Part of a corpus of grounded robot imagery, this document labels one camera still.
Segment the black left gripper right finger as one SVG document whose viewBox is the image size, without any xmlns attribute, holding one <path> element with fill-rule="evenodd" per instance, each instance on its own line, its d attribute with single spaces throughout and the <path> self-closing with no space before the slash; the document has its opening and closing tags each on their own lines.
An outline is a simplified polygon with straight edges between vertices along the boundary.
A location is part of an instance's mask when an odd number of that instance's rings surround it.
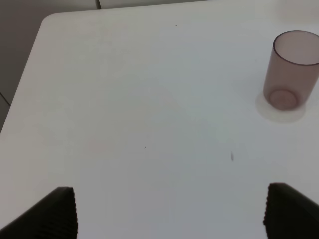
<svg viewBox="0 0 319 239">
<path fill-rule="evenodd" d="M 319 205 L 286 183 L 271 183 L 263 224 L 269 239 L 317 239 Z"/>
</svg>

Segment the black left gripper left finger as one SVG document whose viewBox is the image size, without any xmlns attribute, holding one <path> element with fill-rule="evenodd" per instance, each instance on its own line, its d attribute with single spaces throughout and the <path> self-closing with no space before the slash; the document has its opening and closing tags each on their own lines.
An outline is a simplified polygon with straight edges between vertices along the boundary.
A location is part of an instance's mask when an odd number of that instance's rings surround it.
<svg viewBox="0 0 319 239">
<path fill-rule="evenodd" d="M 57 187 L 0 230 L 2 239 L 76 239 L 77 236 L 72 187 Z"/>
</svg>

